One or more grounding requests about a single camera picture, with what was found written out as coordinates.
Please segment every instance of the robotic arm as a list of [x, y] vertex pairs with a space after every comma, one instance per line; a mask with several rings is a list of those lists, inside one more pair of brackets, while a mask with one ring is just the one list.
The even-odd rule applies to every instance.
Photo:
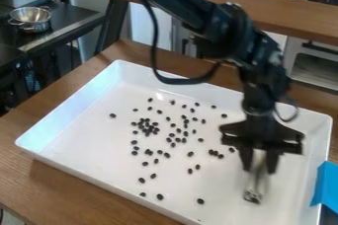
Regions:
[[[277, 170], [279, 156], [285, 152], [301, 154], [302, 133], [278, 123], [274, 113], [276, 102], [286, 98], [290, 79], [283, 67], [278, 44], [265, 33], [255, 29], [251, 20], [237, 4], [214, 4], [206, 0], [139, 0], [154, 23], [151, 64], [155, 76], [166, 84], [185, 85], [208, 81], [220, 64], [227, 60], [239, 70], [243, 85], [242, 102], [246, 120], [222, 125], [222, 144], [235, 146], [244, 171], [251, 175], [251, 185], [244, 198], [260, 202], [262, 182]], [[158, 25], [150, 3], [182, 21], [183, 26], [196, 34], [195, 44], [206, 57], [216, 60], [213, 68], [201, 77], [170, 79], [161, 76], [156, 65]], [[257, 163], [254, 150], [265, 154]]]

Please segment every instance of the blue object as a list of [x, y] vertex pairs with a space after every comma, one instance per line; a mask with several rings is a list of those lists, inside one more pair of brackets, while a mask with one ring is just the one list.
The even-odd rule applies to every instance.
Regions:
[[327, 161], [318, 167], [311, 206], [319, 203], [338, 213], [338, 166]]

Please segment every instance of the black bean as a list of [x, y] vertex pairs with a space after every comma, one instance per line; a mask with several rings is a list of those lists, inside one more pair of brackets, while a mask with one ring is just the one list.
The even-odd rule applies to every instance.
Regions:
[[201, 198], [198, 198], [197, 202], [198, 202], [199, 205], [205, 204], [205, 201], [202, 200]]
[[156, 197], [157, 197], [158, 200], [163, 200], [163, 198], [164, 198], [162, 194], [157, 194]]

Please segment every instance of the metal bowl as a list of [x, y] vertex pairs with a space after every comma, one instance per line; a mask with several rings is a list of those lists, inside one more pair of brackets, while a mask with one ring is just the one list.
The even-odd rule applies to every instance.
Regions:
[[49, 7], [24, 7], [11, 12], [9, 24], [18, 26], [19, 30], [32, 34], [42, 33], [50, 28], [51, 14]]

